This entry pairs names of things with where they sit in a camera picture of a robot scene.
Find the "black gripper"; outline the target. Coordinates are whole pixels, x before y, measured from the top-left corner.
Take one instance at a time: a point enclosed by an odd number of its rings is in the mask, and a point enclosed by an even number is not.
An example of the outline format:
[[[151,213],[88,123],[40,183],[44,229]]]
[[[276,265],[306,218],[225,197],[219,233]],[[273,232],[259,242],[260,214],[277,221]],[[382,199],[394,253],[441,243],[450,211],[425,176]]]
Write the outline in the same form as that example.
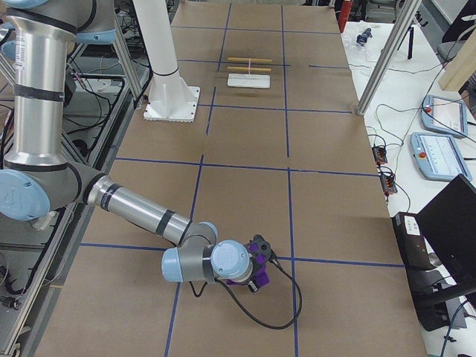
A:
[[[270,283],[266,264],[271,262],[274,252],[271,244],[259,234],[254,235],[253,239],[245,247],[251,255],[252,266],[247,285],[251,292],[257,292]]]

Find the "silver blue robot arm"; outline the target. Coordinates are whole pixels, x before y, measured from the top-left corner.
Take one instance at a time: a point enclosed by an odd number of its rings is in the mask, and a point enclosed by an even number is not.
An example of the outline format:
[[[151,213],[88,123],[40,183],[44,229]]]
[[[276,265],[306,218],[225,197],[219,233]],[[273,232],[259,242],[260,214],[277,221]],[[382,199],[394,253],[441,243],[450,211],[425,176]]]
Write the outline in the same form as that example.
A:
[[[69,42],[115,40],[112,1],[8,1],[16,30],[13,148],[1,171],[1,212],[37,219],[72,202],[97,205],[171,243],[161,261],[170,282],[203,280],[224,287],[268,284],[277,258],[261,236],[219,241],[216,227],[194,222],[113,182],[61,153],[65,66]]]

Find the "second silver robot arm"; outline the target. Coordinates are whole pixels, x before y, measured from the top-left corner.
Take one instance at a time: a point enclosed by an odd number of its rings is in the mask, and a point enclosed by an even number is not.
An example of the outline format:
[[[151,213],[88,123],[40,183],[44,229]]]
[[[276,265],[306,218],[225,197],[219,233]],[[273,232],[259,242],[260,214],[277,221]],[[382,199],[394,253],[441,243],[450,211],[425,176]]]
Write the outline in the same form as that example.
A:
[[[1,24],[1,53],[9,60],[16,58],[16,29],[9,23]]]

